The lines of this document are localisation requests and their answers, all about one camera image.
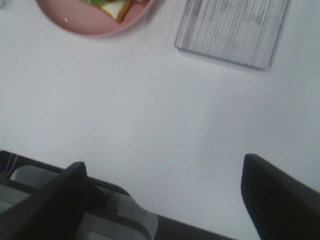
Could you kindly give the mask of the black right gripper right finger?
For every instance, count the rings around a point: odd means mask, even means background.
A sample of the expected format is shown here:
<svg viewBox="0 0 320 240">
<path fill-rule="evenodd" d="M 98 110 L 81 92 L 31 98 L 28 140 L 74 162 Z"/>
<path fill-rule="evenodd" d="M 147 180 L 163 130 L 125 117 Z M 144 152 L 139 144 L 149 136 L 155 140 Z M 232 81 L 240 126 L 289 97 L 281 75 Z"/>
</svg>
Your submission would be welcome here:
<svg viewBox="0 0 320 240">
<path fill-rule="evenodd" d="M 262 240 L 318 240 L 320 194 L 257 154 L 244 157 L 241 195 Z"/>
</svg>

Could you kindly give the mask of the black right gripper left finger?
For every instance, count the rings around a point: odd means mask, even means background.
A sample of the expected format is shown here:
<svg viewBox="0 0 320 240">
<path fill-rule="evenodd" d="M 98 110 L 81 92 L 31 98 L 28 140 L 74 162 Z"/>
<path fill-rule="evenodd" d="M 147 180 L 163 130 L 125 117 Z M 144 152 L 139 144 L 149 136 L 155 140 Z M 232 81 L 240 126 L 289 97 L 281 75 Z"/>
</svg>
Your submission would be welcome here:
<svg viewBox="0 0 320 240">
<path fill-rule="evenodd" d="M 0 215 L 2 240 L 73 240 L 87 208 L 87 171 L 75 162 Z"/>
</svg>

